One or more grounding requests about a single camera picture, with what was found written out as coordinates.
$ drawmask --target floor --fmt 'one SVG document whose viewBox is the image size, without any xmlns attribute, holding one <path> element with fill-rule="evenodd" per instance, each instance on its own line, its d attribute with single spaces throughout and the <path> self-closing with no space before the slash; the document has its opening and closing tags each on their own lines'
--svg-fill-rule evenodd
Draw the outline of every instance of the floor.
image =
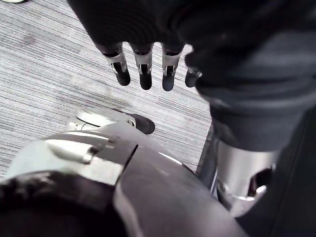
<svg viewBox="0 0 316 237">
<path fill-rule="evenodd" d="M 161 86 L 161 47 L 153 52 L 153 88 L 143 91 L 125 44 L 132 82 L 120 86 L 65 0 L 0 1 L 0 177 L 27 142 L 63 131 L 80 107 L 111 107 L 152 119 L 150 135 L 196 170 L 211 118 L 184 84 L 185 47 L 175 87 Z"/>
</svg>

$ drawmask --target black rubber part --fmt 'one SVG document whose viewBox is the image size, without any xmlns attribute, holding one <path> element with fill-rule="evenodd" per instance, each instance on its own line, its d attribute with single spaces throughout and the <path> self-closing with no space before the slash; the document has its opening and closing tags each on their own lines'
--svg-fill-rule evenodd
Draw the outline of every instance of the black rubber part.
<svg viewBox="0 0 316 237">
<path fill-rule="evenodd" d="M 152 87 L 152 75 L 151 74 L 140 74 L 139 75 L 140 86 L 144 90 L 149 90 Z"/>
<path fill-rule="evenodd" d="M 171 91 L 174 85 L 174 76 L 172 75 L 163 75 L 162 77 L 162 88 L 165 91 Z"/>
<path fill-rule="evenodd" d="M 126 69 L 125 72 L 123 71 L 118 71 L 118 74 L 116 74 L 118 82 L 120 85 L 127 86 L 130 83 L 130 75 L 128 72 L 128 69 Z"/>
<path fill-rule="evenodd" d="M 152 134 L 156 128 L 155 123 L 151 121 L 149 118 L 146 118 L 144 116 L 137 115 L 137 114 L 125 113 L 118 109 L 112 109 L 112 110 L 132 116 L 136 121 L 136 128 L 144 134 Z"/>
<path fill-rule="evenodd" d="M 194 87 L 196 85 L 196 81 L 198 79 L 198 76 L 194 73 L 190 73 L 189 71 L 187 71 L 186 74 L 186 86 L 187 87 Z"/>
</svg>

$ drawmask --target striped carpet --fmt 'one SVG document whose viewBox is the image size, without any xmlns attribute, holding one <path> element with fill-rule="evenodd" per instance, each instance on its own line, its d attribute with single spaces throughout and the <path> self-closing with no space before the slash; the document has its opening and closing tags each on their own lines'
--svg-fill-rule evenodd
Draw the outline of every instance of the striped carpet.
<svg viewBox="0 0 316 237">
<path fill-rule="evenodd" d="M 153 52 L 153 88 L 138 82 L 131 48 L 125 55 L 132 82 L 120 86 L 65 0 L 0 1 L 0 177 L 27 142 L 63 131 L 80 107 L 111 107 L 152 119 L 150 135 L 196 170 L 211 118 L 208 105 L 187 88 L 185 47 L 175 87 L 161 86 L 161 46 Z"/>
</svg>

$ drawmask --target black glove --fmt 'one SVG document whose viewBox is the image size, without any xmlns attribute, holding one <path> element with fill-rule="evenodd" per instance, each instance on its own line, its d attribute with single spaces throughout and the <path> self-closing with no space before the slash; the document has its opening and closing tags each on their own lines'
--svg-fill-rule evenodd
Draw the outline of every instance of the black glove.
<svg viewBox="0 0 316 237">
<path fill-rule="evenodd" d="M 210 102 L 215 135 L 231 146 L 282 149 L 316 103 L 314 0 L 68 2 L 101 49 L 191 44 L 186 63 L 202 74 L 196 88 Z"/>
</svg>

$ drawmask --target robotic finger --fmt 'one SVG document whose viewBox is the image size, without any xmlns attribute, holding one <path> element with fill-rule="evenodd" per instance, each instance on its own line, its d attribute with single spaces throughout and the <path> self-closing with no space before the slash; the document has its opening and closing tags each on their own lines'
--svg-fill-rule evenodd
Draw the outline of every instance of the robotic finger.
<svg viewBox="0 0 316 237">
<path fill-rule="evenodd" d="M 162 87 L 165 91 L 171 91 L 173 89 L 174 75 L 183 47 L 183 44 L 162 44 Z"/>
<path fill-rule="evenodd" d="M 202 73 L 195 69 L 195 68 L 188 68 L 187 74 L 186 74 L 186 86 L 187 87 L 194 87 L 196 85 L 196 81 L 198 78 L 202 76 Z"/>
<path fill-rule="evenodd" d="M 140 85 L 144 90 L 149 90 L 152 87 L 153 45 L 153 43 L 130 44 L 135 55 Z"/>
<path fill-rule="evenodd" d="M 127 69 L 122 42 L 112 45 L 100 45 L 95 43 L 95 45 L 111 65 L 118 82 L 123 86 L 129 85 L 130 75 Z"/>
</svg>

